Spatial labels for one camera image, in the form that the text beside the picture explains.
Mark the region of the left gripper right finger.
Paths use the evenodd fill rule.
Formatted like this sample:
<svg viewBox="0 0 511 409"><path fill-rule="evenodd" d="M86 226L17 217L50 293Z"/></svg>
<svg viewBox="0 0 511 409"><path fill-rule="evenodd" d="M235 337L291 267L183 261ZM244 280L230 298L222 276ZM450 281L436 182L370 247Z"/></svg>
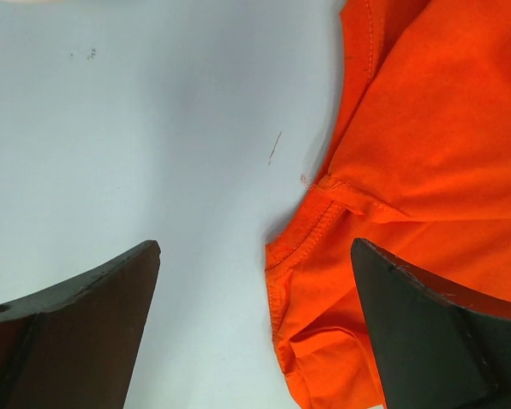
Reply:
<svg viewBox="0 0 511 409"><path fill-rule="evenodd" d="M367 239L351 259L388 408L511 408L511 302Z"/></svg>

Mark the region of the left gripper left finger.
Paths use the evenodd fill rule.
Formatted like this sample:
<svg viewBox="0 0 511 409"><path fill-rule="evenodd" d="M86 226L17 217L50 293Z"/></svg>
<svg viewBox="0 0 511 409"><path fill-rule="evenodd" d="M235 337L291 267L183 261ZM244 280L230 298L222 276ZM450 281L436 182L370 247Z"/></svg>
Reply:
<svg viewBox="0 0 511 409"><path fill-rule="evenodd" d="M0 408L121 408L160 265L147 240L0 304Z"/></svg>

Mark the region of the orange t shirt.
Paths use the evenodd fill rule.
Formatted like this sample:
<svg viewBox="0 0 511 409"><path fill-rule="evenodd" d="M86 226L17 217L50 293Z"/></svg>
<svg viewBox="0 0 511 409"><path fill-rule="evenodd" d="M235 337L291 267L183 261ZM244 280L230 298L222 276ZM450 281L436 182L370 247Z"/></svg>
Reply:
<svg viewBox="0 0 511 409"><path fill-rule="evenodd" d="M384 401L350 248L511 302L511 1L349 1L322 167L266 248L273 346L303 408Z"/></svg>

